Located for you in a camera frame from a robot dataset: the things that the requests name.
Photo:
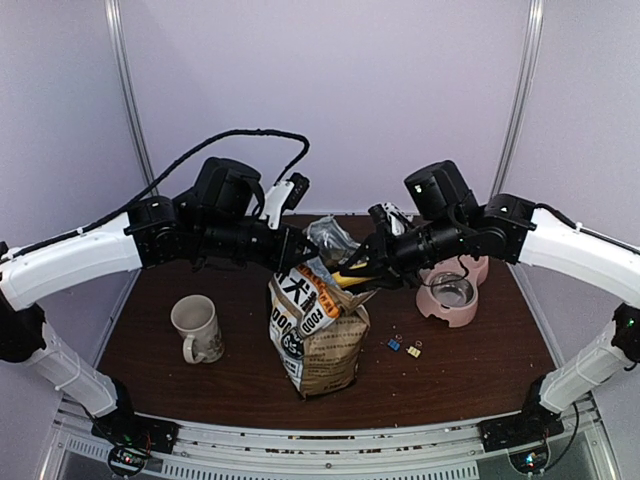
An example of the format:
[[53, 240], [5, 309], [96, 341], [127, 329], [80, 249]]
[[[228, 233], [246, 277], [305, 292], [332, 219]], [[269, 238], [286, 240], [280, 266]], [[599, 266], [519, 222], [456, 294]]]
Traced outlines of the yellow binder clip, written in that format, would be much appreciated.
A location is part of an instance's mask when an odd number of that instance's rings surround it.
[[419, 358], [422, 354], [423, 343], [421, 341], [416, 341], [413, 345], [410, 345], [406, 352], [412, 356], [413, 358]]

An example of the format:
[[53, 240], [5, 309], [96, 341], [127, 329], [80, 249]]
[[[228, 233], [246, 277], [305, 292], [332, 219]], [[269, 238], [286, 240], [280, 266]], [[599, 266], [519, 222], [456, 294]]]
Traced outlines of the blue binder clip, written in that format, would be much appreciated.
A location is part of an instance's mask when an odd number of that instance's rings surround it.
[[394, 338], [391, 338], [388, 341], [387, 346], [391, 350], [397, 352], [400, 349], [402, 342], [403, 342], [403, 338], [400, 335], [396, 335]]

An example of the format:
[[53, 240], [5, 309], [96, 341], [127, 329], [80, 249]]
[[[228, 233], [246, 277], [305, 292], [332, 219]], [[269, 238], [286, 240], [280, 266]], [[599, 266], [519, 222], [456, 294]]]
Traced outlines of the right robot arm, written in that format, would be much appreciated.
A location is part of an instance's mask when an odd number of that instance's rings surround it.
[[339, 268], [363, 286], [416, 286], [424, 269], [463, 255], [553, 270], [619, 299], [602, 333], [532, 387], [532, 402], [513, 419], [519, 440], [535, 440], [583, 394], [639, 362], [639, 250], [586, 229], [544, 203], [499, 194], [480, 205], [457, 165], [423, 167], [404, 184], [424, 224], [394, 233], [380, 205], [369, 210], [375, 232]]

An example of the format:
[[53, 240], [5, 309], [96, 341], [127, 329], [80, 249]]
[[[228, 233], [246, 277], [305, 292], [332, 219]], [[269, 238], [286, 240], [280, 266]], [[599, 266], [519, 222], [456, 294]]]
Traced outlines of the yellow plastic scoop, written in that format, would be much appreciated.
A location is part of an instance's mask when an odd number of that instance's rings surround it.
[[339, 288], [347, 290], [350, 287], [355, 287], [357, 285], [361, 285], [363, 283], [370, 282], [376, 279], [375, 276], [364, 275], [362, 273], [362, 271], [365, 270], [366, 267], [366, 263], [359, 263], [347, 268], [345, 274], [341, 273], [339, 270], [336, 270], [331, 274], [331, 277]]

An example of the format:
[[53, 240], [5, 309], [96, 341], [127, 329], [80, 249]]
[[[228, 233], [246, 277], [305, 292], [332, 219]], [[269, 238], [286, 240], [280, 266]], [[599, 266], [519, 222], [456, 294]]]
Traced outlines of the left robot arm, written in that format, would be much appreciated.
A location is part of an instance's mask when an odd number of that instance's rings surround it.
[[125, 387], [89, 366], [54, 332], [39, 300], [119, 272], [219, 258], [285, 273], [317, 254], [302, 231], [282, 222], [309, 188], [295, 173], [268, 191], [254, 168], [209, 158], [193, 187], [174, 199], [144, 196], [97, 227], [23, 248], [1, 248], [1, 358], [33, 367], [73, 397], [123, 444], [144, 424]]

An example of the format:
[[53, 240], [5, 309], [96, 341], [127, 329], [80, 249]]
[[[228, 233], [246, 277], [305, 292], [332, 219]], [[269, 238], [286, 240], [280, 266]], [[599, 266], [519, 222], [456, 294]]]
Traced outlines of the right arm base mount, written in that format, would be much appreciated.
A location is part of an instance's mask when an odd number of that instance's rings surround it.
[[510, 465], [519, 474], [542, 474], [551, 466], [549, 440], [564, 432], [555, 414], [524, 412], [481, 421], [478, 424], [486, 453], [506, 450]]

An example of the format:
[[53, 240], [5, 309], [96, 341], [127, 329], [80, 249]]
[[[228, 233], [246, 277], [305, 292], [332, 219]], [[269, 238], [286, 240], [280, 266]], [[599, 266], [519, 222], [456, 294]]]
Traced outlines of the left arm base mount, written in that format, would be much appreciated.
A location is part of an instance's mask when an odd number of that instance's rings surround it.
[[179, 426], [175, 422], [134, 414], [124, 420], [91, 416], [91, 434], [109, 442], [107, 466], [117, 477], [140, 474], [154, 459], [154, 453], [173, 452]]

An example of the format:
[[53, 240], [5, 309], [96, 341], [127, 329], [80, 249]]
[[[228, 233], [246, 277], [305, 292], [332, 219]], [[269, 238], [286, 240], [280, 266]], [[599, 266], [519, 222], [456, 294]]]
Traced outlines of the dog food bag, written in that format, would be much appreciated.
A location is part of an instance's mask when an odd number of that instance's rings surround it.
[[326, 395], [351, 385], [370, 329], [365, 303], [376, 292], [339, 287], [329, 269], [359, 247], [333, 216], [304, 230], [320, 255], [267, 284], [269, 336], [298, 394]]

